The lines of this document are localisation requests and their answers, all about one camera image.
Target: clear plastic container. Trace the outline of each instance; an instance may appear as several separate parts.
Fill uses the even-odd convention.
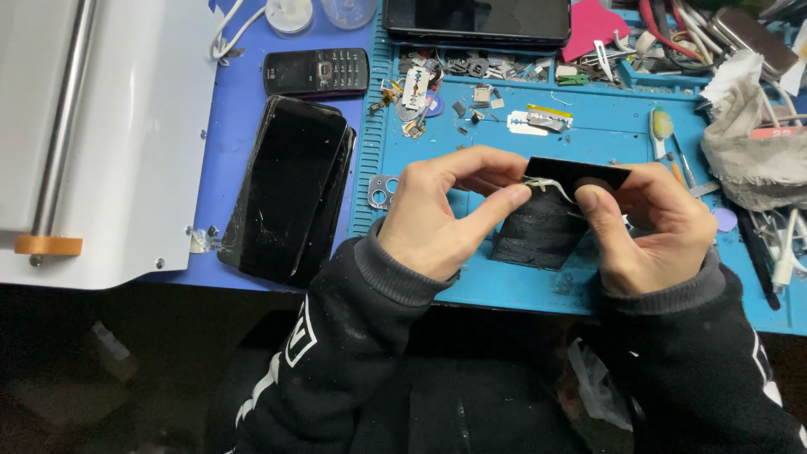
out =
[[[378,0],[322,0],[322,8],[333,25],[353,30],[375,17]]]
[[[270,0],[266,3],[266,20],[284,38],[299,38],[314,22],[312,0]]]

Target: stack of phones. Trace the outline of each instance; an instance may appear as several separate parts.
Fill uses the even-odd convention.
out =
[[[334,107],[270,96],[219,260],[307,288],[332,249],[355,137]]]
[[[384,0],[382,21],[390,37],[413,44],[560,48],[570,11],[570,0]]]

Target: purple sticker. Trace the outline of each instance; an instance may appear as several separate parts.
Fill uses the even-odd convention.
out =
[[[715,208],[712,216],[717,218],[717,231],[720,233],[728,233],[737,227],[737,215],[728,208]]]

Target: white plastic bag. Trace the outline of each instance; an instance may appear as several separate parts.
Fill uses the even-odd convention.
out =
[[[588,415],[633,431],[625,399],[617,392],[608,369],[594,351],[577,338],[569,346],[569,362],[577,376],[578,392]]]

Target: lg feature phone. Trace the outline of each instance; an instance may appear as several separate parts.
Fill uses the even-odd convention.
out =
[[[318,98],[365,93],[370,68],[362,48],[333,48],[266,54],[266,94]]]

